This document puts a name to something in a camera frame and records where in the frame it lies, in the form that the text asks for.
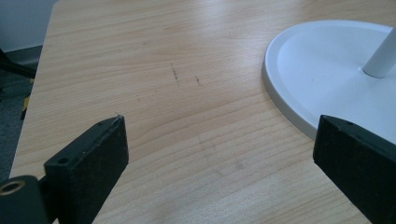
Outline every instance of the gray floor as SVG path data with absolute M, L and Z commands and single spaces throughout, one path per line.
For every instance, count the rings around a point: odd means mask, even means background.
M 14 63 L 37 68 L 41 47 L 7 53 Z M 21 112 L 25 96 L 32 90 L 30 78 L 0 70 L 0 181 L 11 171 L 21 134 Z

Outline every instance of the white round base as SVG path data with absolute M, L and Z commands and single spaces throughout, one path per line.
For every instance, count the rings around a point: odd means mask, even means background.
M 361 21 L 293 26 L 268 46 L 265 87 L 282 113 L 312 139 L 320 115 L 329 115 L 396 144 L 396 66 L 383 78 L 362 71 L 391 29 Z

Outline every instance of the black chair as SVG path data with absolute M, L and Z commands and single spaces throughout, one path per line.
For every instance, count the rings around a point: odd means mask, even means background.
M 36 70 L 18 63 L 12 62 L 0 49 L 0 69 L 24 77 L 35 78 Z

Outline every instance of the scratch mark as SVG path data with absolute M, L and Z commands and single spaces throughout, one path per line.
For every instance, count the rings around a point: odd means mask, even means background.
M 174 73 L 174 77 L 175 77 L 175 81 L 178 85 L 178 77 L 177 77 L 177 71 L 175 69 L 175 67 L 173 66 L 173 64 L 171 63 L 171 67 L 172 67 L 172 72 Z
M 199 81 L 199 78 L 198 78 L 198 77 L 195 77 L 195 79 L 197 80 L 198 85 L 199 85 L 199 86 L 202 86 L 201 82 Z

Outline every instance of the light wood surface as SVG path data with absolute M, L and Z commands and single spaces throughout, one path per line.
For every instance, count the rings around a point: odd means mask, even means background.
M 368 223 L 274 106 L 262 60 L 325 19 L 396 26 L 393 0 L 60 0 L 12 169 L 126 118 L 130 164 L 95 223 Z

